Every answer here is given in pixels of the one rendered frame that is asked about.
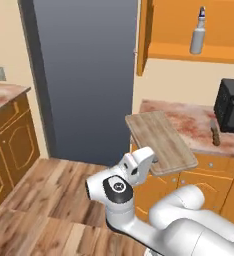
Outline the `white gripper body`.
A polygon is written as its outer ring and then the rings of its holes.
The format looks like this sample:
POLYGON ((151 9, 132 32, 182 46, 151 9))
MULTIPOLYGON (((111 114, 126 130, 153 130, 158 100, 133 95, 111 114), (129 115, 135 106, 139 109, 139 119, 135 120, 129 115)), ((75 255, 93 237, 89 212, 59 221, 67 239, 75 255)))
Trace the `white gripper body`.
POLYGON ((147 174, 155 158, 155 153, 150 147, 140 148, 132 153, 136 161, 137 173, 134 175, 136 184, 143 184, 147 179, 147 174))

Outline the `wooden cutting board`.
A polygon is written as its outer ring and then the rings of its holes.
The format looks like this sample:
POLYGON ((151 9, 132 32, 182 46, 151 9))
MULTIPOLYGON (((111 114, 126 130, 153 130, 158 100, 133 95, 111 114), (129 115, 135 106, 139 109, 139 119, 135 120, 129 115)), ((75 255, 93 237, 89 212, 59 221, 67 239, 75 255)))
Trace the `wooden cutting board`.
POLYGON ((154 176, 179 173, 198 165, 197 158, 162 111, 127 115, 125 121, 136 145, 154 151, 154 176))

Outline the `grey spray bottle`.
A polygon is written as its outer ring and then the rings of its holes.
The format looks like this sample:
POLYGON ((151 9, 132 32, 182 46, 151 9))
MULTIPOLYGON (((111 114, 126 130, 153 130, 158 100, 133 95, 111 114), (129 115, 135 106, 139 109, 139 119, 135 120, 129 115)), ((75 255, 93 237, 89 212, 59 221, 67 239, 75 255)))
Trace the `grey spray bottle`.
POLYGON ((198 15, 198 23, 196 28, 193 30, 190 53, 200 54, 202 52, 203 43, 205 37, 205 7, 201 6, 198 15))

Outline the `brown base cabinet run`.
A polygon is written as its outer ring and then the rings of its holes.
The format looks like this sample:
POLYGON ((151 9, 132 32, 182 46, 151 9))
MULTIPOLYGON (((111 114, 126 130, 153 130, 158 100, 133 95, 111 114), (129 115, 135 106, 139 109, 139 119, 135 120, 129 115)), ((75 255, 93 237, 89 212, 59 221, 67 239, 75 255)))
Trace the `brown base cabinet run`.
POLYGON ((0 108, 0 205, 39 158, 25 93, 0 108))

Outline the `orange drawer front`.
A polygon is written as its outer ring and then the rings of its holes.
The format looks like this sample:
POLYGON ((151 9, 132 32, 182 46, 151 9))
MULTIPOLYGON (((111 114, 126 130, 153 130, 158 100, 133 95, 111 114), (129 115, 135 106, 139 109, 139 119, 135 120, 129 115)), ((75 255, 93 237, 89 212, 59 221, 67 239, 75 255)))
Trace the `orange drawer front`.
POLYGON ((223 177, 234 178, 234 158, 217 156, 212 154, 195 154, 198 166, 192 169, 193 173, 223 177), (213 167, 208 166, 209 162, 213 163, 213 167))

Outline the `dark grey fridge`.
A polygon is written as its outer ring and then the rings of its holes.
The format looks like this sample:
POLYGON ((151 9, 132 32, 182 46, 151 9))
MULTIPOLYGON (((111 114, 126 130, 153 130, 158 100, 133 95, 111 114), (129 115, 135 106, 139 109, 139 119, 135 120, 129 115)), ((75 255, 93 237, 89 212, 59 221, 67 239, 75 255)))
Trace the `dark grey fridge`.
POLYGON ((18 0, 47 151, 111 166, 129 150, 137 0, 18 0))

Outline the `black microwave oven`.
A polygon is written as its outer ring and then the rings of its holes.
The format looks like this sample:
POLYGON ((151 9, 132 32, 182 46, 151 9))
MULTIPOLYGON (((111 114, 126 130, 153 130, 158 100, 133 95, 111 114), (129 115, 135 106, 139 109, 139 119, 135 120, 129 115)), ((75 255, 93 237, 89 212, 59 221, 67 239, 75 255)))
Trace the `black microwave oven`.
POLYGON ((214 105, 221 132, 234 133, 234 79, 223 78, 214 105))

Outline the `orange wall cabinet door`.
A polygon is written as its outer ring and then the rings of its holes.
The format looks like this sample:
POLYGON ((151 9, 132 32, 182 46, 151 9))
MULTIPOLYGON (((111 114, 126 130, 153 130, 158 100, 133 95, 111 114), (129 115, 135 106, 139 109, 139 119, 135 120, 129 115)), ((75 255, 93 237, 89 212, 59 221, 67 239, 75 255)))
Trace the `orange wall cabinet door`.
POLYGON ((151 42, 153 12, 153 0, 141 0, 136 71, 138 76, 143 74, 148 59, 148 50, 151 42))

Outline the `open orange wall cabinet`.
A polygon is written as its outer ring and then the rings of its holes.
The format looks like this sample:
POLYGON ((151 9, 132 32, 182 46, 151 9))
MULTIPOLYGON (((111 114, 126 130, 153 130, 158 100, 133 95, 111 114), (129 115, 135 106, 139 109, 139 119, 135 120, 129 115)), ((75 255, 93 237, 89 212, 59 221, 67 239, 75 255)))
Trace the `open orange wall cabinet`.
POLYGON ((153 0, 148 57, 234 64, 234 0, 153 0))

